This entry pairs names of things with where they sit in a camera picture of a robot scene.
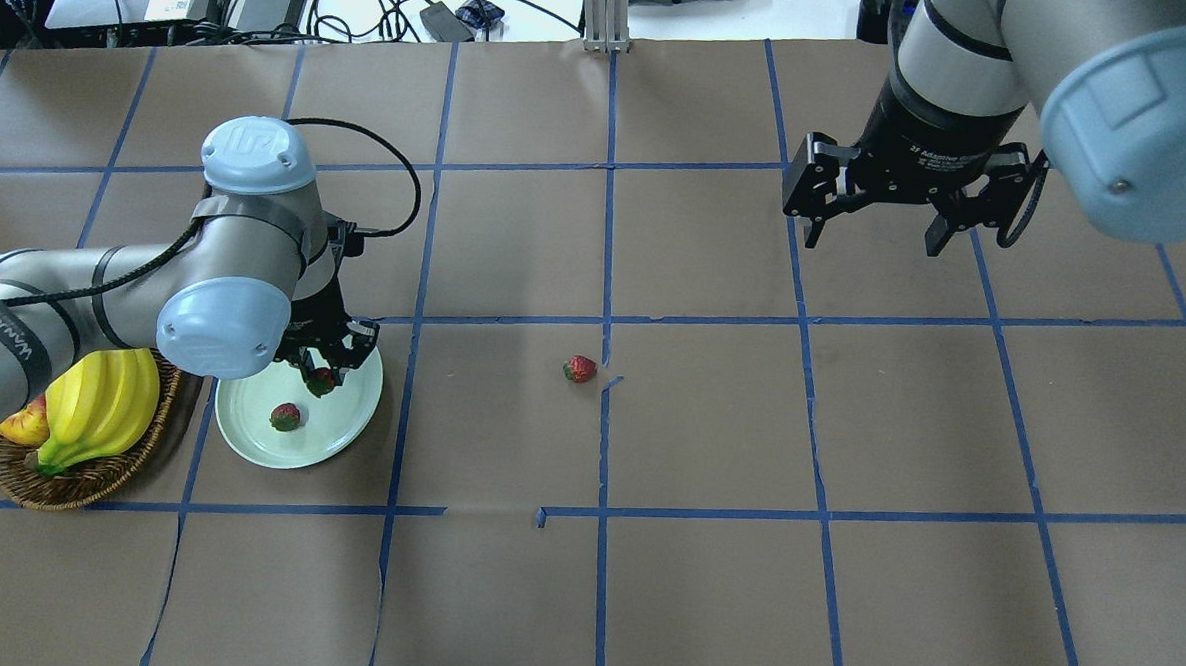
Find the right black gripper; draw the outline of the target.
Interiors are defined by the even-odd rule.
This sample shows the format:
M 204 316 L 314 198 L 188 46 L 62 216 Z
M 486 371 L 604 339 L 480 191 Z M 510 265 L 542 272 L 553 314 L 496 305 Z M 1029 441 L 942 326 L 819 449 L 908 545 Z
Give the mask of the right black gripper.
M 918 113 L 919 102 L 882 87 L 855 142 L 809 132 L 783 177 L 782 205 L 804 220 L 804 246 L 815 249 L 828 220 L 869 204 L 927 204 L 937 212 L 923 237 L 939 257 L 955 235 L 977 226 L 1006 228 L 1042 191 L 1050 168 L 1005 134 L 1018 110 L 976 119 Z

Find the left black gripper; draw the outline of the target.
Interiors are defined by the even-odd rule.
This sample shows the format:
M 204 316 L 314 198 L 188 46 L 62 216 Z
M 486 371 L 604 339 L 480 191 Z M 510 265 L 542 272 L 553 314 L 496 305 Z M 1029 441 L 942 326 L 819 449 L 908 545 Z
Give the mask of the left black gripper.
M 296 361 L 308 377 L 315 361 L 329 361 L 329 390 L 347 382 L 377 353 L 374 324 L 356 324 L 347 313 L 339 273 L 346 257 L 363 252 L 364 235 L 353 222 L 325 217 L 327 242 L 298 280 L 291 303 L 291 321 L 278 342 L 278 360 Z

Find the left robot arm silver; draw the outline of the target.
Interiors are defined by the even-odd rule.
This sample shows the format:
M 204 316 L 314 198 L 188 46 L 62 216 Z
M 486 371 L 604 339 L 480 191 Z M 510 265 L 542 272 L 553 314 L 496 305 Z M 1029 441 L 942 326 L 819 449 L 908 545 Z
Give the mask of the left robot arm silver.
M 200 148 L 205 196 L 171 244 L 0 254 L 0 422 L 103 350 L 154 350 L 191 374 L 289 364 L 347 383 L 378 329 L 344 308 L 351 224 L 323 210 L 296 124 L 237 117 Z

